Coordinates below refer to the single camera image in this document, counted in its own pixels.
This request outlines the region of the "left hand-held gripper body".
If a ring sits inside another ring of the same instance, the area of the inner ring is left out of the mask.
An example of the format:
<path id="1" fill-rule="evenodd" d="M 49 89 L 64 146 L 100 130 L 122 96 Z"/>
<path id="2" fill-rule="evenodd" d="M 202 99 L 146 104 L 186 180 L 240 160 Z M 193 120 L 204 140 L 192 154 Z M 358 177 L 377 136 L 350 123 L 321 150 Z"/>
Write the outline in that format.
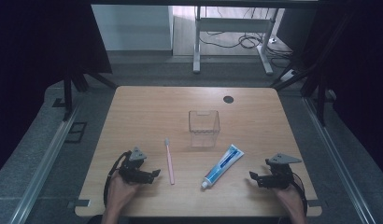
<path id="1" fill-rule="evenodd" d="M 138 148 L 123 153 L 124 160 L 121 162 L 119 174 L 127 183 L 146 184 L 148 178 L 139 168 L 144 163 L 147 156 Z"/>

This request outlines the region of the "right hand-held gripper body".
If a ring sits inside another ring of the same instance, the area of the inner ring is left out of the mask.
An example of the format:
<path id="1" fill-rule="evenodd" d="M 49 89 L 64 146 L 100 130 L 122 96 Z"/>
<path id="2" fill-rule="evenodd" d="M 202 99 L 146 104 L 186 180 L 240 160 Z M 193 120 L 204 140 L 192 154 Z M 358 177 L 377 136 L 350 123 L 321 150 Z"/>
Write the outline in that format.
<path id="1" fill-rule="evenodd" d="M 302 160 L 286 154 L 277 153 L 271 159 L 266 159 L 265 162 L 271 171 L 271 175 L 267 180 L 267 187 L 285 189 L 294 180 L 290 164 L 299 163 L 302 162 Z"/>

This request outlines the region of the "pink toothbrush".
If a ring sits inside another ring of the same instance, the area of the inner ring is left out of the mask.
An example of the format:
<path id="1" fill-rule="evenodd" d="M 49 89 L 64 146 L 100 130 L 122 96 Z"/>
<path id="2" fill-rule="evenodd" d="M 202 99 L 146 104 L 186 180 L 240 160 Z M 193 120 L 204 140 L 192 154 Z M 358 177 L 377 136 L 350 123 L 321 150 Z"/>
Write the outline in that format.
<path id="1" fill-rule="evenodd" d="M 171 156 L 171 152 L 170 152 L 170 148 L 169 148 L 169 139 L 165 138 L 164 143 L 165 143 L 165 148 L 166 148 L 166 158 L 167 158 L 170 184 L 175 185 L 175 174 L 174 174 L 174 169 L 173 169 L 172 156 Z"/>

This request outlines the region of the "blue white toothpaste tube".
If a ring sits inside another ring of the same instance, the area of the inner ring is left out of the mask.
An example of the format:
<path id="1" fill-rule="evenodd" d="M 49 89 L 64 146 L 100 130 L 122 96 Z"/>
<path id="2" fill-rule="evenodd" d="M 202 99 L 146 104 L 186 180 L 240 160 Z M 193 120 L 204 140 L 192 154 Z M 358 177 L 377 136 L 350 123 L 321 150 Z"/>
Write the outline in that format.
<path id="1" fill-rule="evenodd" d="M 202 189 L 211 188 L 219 178 L 242 156 L 244 152 L 235 145 L 229 145 L 220 160 L 205 175 L 201 184 Z"/>

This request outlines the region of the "clear plastic container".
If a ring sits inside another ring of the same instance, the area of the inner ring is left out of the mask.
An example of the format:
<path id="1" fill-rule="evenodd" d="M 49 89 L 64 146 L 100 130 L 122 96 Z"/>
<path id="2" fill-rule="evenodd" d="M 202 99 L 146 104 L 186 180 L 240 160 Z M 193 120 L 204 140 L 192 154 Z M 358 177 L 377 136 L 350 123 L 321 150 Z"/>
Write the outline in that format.
<path id="1" fill-rule="evenodd" d="M 213 147 L 220 133 L 220 116 L 217 110 L 189 112 L 189 132 L 192 147 Z"/>

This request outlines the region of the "person's right hand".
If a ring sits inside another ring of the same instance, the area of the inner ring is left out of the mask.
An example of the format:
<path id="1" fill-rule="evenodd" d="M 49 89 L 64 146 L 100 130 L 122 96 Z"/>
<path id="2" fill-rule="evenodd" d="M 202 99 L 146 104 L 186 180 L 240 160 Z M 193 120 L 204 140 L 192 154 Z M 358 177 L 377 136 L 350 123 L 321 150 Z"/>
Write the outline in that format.
<path id="1" fill-rule="evenodd" d="M 304 215 L 304 205 L 302 199 L 294 186 L 288 186 L 286 189 L 273 189 L 277 199 L 289 215 Z"/>

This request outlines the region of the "person's left hand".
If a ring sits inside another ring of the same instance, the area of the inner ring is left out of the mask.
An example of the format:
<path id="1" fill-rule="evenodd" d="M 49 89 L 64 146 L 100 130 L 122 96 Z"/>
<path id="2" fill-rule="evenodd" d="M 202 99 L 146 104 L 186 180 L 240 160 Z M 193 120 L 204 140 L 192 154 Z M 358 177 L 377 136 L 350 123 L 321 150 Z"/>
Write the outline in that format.
<path id="1" fill-rule="evenodd" d="M 139 184 L 124 182 L 119 172 L 115 171 L 110 179 L 106 211 L 111 216 L 119 216 L 127 203 L 133 199 L 139 187 Z"/>

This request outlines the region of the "black metal stand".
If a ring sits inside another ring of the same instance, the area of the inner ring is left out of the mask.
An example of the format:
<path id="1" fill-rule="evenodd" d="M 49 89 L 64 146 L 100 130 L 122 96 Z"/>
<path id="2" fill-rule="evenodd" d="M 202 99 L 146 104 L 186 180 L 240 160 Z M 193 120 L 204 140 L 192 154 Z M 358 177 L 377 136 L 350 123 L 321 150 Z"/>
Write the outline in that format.
<path id="1" fill-rule="evenodd" d="M 72 86 L 75 86 L 79 92 L 85 92 L 89 88 L 85 75 L 96 79 L 112 90 L 116 90 L 118 88 L 117 84 L 97 72 L 86 69 L 66 72 L 64 75 L 64 120 L 69 120 L 73 112 Z"/>
<path id="2" fill-rule="evenodd" d="M 310 97 L 314 91 L 318 91 L 316 118 L 322 125 L 325 125 L 324 105 L 327 89 L 327 79 L 323 73 L 323 68 L 351 18 L 352 13 L 346 12 L 338 19 L 333 20 L 330 26 L 323 31 L 323 34 L 307 50 L 292 59 L 280 76 L 270 85 L 276 91 L 281 91 L 305 78 L 305 84 L 300 89 L 300 93 L 303 97 Z M 295 65 L 300 68 L 300 71 L 290 79 L 281 81 L 280 79 Z"/>

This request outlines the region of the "black curtain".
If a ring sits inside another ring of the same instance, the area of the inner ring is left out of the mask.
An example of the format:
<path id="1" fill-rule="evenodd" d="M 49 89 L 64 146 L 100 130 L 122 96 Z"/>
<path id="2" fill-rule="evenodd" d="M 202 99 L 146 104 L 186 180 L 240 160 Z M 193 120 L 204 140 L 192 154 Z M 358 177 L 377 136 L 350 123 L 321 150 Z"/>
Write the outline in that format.
<path id="1" fill-rule="evenodd" d="M 333 109 L 383 172 L 383 0 L 354 0 L 354 15 L 320 68 Z"/>
<path id="2" fill-rule="evenodd" d="M 47 87 L 77 73 L 110 71 L 91 0 L 0 0 L 0 170 Z"/>

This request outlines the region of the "white cabinet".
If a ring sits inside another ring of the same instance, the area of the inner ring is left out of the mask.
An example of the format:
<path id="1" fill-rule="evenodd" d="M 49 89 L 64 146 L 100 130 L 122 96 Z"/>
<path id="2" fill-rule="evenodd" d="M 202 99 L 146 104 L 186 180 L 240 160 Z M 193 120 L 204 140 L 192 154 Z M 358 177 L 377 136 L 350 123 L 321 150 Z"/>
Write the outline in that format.
<path id="1" fill-rule="evenodd" d="M 172 50 L 171 6 L 92 5 L 106 50 Z"/>

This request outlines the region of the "aluminium floor rail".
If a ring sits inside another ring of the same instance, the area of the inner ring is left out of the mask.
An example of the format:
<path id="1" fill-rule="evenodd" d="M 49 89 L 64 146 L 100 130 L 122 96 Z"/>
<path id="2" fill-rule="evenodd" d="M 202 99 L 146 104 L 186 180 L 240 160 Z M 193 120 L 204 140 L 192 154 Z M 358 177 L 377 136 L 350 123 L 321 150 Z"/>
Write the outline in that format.
<path id="1" fill-rule="evenodd" d="M 68 115 L 67 120 L 60 123 L 8 224 L 25 223 L 30 212 L 32 211 L 40 191 L 44 186 L 44 183 L 47 180 L 50 170 L 58 157 L 62 145 L 64 144 L 64 139 L 70 131 L 70 128 L 74 123 L 82 104 L 83 99 L 77 99 L 75 101 L 73 111 Z"/>
<path id="2" fill-rule="evenodd" d="M 303 97 L 302 98 L 306 109 L 308 111 L 309 117 L 311 118 L 314 126 L 316 127 L 319 137 L 323 141 L 323 144 L 326 148 L 326 151 L 333 163 L 333 166 L 348 194 L 349 199 L 351 200 L 357 215 L 359 216 L 362 224 L 376 224 L 376 220 L 371 213 L 371 210 L 363 198 L 361 191 L 357 187 L 354 179 L 352 178 L 348 168 L 346 167 L 343 159 L 341 158 L 337 147 L 331 138 L 327 128 L 321 124 L 317 115 L 316 108 L 314 107 L 313 102 Z"/>

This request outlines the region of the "black floor bracket frame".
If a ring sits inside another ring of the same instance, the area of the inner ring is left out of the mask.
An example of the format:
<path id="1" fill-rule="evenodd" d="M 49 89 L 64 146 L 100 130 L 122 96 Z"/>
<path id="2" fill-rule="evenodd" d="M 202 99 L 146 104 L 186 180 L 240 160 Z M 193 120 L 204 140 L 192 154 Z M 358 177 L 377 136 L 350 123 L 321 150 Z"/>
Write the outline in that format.
<path id="1" fill-rule="evenodd" d="M 86 122 L 74 122 L 68 131 L 68 134 L 65 138 L 67 144 L 78 144 L 81 142 L 85 130 L 87 127 Z"/>

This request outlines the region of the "white metal desk frame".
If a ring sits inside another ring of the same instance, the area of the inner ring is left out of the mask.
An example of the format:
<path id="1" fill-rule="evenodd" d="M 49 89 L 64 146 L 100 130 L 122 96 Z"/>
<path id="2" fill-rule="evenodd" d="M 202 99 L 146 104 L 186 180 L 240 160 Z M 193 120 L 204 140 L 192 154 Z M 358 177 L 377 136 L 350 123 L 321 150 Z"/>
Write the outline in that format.
<path id="1" fill-rule="evenodd" d="M 224 33 L 255 33 L 262 35 L 262 43 L 256 47 L 260 56 L 265 73 L 270 76 L 273 69 L 266 55 L 268 43 L 276 24 L 278 8 L 274 9 L 269 19 L 232 19 L 232 18 L 207 18 L 201 17 L 201 8 L 195 10 L 195 39 L 193 46 L 192 71 L 199 74 L 201 71 L 200 34 L 202 32 L 224 32 Z"/>

